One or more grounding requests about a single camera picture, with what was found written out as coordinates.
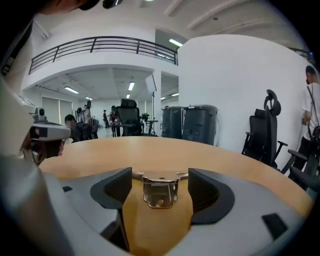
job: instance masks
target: white column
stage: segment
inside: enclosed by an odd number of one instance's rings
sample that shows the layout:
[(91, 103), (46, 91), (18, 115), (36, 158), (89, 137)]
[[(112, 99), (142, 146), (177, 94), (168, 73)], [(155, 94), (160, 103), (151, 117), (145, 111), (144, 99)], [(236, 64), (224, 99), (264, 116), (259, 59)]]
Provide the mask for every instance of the white column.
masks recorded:
[(160, 120), (162, 115), (161, 110), (161, 70), (156, 69), (153, 71), (153, 78), (155, 82), (156, 92), (154, 92), (154, 117), (155, 120), (158, 120), (158, 122), (154, 123), (154, 131), (155, 133), (160, 136), (161, 130), (160, 130)]

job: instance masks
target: fluorescent light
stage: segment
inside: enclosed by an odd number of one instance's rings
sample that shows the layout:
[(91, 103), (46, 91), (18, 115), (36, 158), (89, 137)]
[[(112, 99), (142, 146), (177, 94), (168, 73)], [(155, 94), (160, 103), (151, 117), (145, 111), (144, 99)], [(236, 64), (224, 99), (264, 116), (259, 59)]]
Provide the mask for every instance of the fluorescent light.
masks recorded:
[(74, 90), (74, 89), (71, 89), (71, 88), (68, 87), (68, 86), (64, 87), (64, 89), (66, 89), (66, 90), (68, 90), (68, 91), (70, 91), (70, 92), (72, 92), (72, 93), (74, 93), (74, 94), (78, 94), (78, 93), (79, 93), (78, 91), (76, 91), (76, 90)]
[(130, 85), (129, 85), (129, 91), (132, 91), (132, 89), (134, 88), (134, 85), (135, 85), (134, 82), (131, 82), (131, 83), (130, 83)]
[(178, 42), (178, 41), (176, 41), (176, 40), (173, 40), (173, 39), (170, 39), (169, 42), (170, 42), (170, 43), (173, 43), (174, 45), (179, 46), (179, 47), (183, 46), (182, 43), (180, 43), (180, 42)]

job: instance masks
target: dark hair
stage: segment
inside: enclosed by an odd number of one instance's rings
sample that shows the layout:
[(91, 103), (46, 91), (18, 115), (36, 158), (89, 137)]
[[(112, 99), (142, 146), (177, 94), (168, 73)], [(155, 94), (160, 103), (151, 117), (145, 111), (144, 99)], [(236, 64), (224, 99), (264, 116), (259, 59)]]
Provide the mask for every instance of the dark hair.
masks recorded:
[(66, 123), (67, 121), (76, 121), (75, 117), (72, 114), (68, 114), (65, 118), (64, 118), (64, 123)]
[(312, 67), (312, 66), (306, 66), (306, 68), (305, 68), (305, 73), (307, 74), (307, 73), (309, 73), (309, 74), (311, 74), (311, 75), (313, 75), (313, 76), (317, 76), (317, 74), (316, 74), (316, 71), (315, 71), (315, 69)]

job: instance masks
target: white shirt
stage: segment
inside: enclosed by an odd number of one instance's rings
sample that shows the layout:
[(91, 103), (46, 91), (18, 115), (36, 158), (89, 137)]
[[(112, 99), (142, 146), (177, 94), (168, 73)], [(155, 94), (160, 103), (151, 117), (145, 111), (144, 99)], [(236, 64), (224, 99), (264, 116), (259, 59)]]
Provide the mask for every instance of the white shirt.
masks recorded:
[[(303, 101), (302, 110), (311, 112), (311, 120), (310, 120), (309, 127), (312, 134), (314, 132), (315, 127), (319, 125), (318, 120), (320, 123), (320, 85), (316, 82), (313, 82), (309, 84), (308, 87), (312, 93), (315, 107), (312, 102), (308, 88), (306, 87), (304, 91), (304, 101)], [(303, 135), (303, 137), (305, 137), (307, 140), (310, 140), (308, 130)]]

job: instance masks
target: metal latch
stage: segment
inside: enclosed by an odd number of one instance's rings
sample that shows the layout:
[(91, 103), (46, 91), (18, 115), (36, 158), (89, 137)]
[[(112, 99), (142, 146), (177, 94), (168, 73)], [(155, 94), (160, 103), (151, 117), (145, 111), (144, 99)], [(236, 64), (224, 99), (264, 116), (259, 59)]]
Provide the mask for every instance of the metal latch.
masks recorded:
[(143, 200), (151, 208), (171, 208), (178, 200), (178, 184), (180, 180), (188, 178), (188, 172), (159, 173), (132, 172), (132, 178), (143, 182)]

